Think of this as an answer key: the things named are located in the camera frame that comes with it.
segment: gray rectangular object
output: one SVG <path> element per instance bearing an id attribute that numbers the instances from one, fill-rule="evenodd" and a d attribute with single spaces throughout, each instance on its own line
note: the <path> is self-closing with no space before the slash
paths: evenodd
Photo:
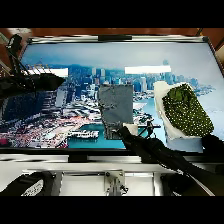
<path id="1" fill-rule="evenodd" d="M 106 139 L 120 139 L 114 132 L 123 123 L 133 124 L 133 86 L 100 85 L 99 108 L 104 124 Z"/>

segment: television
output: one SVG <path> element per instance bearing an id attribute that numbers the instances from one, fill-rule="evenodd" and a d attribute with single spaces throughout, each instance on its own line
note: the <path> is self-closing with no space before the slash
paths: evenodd
<path id="1" fill-rule="evenodd" d="M 64 74 L 56 90 L 6 99 L 2 106 L 0 138 L 9 148 L 62 151 L 125 151 L 121 140 L 106 140 L 98 109 L 100 84 L 133 85 L 133 117 L 154 118 L 161 126 L 155 136 L 167 145 L 163 122 L 154 104 L 153 84 L 189 83 L 211 118 L 212 134 L 224 140 L 224 79 L 214 49 L 206 37 L 97 36 L 30 38 L 21 55 L 27 69 L 41 64 L 47 71 Z M 125 74 L 126 67 L 167 66 L 171 71 Z M 186 152 L 202 153 L 189 147 Z"/>

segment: cityscape image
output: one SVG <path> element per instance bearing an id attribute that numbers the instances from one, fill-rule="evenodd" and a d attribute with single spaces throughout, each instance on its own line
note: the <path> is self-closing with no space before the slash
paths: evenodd
<path id="1" fill-rule="evenodd" d="M 214 124 L 213 133 L 224 139 L 224 105 L 220 104 L 224 79 L 205 43 L 34 44 L 27 46 L 21 62 L 28 70 L 41 64 L 46 71 L 61 72 L 66 81 L 56 91 L 5 100 L 0 145 L 59 150 L 124 148 L 121 140 L 104 138 L 98 108 L 101 84 L 133 85 L 134 123 L 140 132 L 146 120 L 153 118 L 160 126 L 154 131 L 156 137 L 166 145 L 163 122 L 154 106 L 153 84 L 162 80 L 169 85 L 189 83 Z M 125 74 L 127 66 L 164 65 L 171 72 Z"/>

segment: green patterned cloth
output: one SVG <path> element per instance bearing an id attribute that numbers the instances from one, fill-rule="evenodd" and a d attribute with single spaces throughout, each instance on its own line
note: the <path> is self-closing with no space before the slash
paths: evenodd
<path id="1" fill-rule="evenodd" d="M 162 99 L 166 117 L 186 136 L 203 137 L 214 130 L 212 121 L 189 85 L 172 88 Z"/>

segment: blue sky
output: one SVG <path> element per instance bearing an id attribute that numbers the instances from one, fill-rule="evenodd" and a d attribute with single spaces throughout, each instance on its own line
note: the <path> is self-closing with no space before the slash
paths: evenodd
<path id="1" fill-rule="evenodd" d="M 224 79 L 206 43 L 60 43 L 29 45 L 23 64 L 80 64 L 99 68 L 162 65 L 167 59 L 176 75 L 204 84 Z"/>

